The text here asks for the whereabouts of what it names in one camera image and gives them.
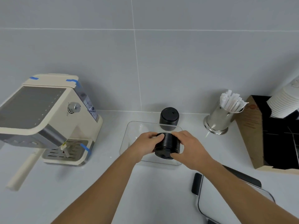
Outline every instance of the metal grate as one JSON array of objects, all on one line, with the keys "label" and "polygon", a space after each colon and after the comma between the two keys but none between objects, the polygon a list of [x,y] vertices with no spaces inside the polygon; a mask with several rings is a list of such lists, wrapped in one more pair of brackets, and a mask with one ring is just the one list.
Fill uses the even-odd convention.
[{"label": "metal grate", "polygon": [[65,154],[62,152],[60,147],[54,149],[47,149],[43,155],[43,159],[54,159],[54,160],[63,160],[63,161],[78,161],[81,159],[85,149],[82,148],[80,144],[84,144],[87,146],[88,140],[74,140],[68,139],[66,141],[66,146],[69,150],[70,157],[66,157]]}]

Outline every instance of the stack of paper cups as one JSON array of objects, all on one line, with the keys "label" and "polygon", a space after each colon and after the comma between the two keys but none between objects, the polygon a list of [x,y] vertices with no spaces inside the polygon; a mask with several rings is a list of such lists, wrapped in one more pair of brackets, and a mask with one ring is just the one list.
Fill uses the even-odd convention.
[{"label": "stack of paper cups", "polygon": [[271,117],[284,118],[299,108],[299,77],[283,87],[267,101]]}]

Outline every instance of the hand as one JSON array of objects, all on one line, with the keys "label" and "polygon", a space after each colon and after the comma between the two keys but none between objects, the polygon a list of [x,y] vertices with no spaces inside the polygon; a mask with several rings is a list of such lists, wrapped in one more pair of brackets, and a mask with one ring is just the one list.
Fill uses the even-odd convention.
[{"label": "hand", "polygon": [[188,131],[172,132],[172,134],[180,139],[181,144],[184,145],[184,151],[181,154],[170,154],[175,160],[183,163],[189,169],[197,170],[201,173],[204,172],[207,166],[215,162],[199,140]]},{"label": "hand", "polygon": [[154,152],[155,145],[163,140],[164,134],[155,137],[157,134],[157,132],[142,133],[126,152],[136,159],[136,163],[140,162],[144,155]]}]

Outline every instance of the clear acrylic tray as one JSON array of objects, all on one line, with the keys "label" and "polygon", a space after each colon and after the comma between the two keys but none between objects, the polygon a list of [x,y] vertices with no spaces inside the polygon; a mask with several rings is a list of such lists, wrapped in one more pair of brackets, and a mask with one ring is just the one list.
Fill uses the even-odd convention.
[{"label": "clear acrylic tray", "polygon": [[[177,132],[182,131],[182,128],[178,126],[158,124],[158,123],[131,121],[127,125],[119,154],[122,154],[130,145],[132,145],[134,141],[140,136],[140,134],[149,131],[157,132],[157,133],[171,133],[173,131],[177,131]],[[181,144],[180,153],[182,153],[183,150],[184,150],[184,146]],[[162,159],[156,156],[155,153],[145,155],[139,164],[146,165],[147,163],[167,164],[172,166],[179,166],[182,164],[174,159]]]}]

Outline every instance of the cardboard box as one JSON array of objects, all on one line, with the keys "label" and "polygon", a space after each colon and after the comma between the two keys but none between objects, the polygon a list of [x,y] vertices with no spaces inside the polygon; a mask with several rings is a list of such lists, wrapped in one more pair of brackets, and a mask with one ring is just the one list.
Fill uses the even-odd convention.
[{"label": "cardboard box", "polygon": [[268,96],[251,95],[243,112],[237,115],[241,136],[253,167],[299,175],[299,120],[272,118]]}]

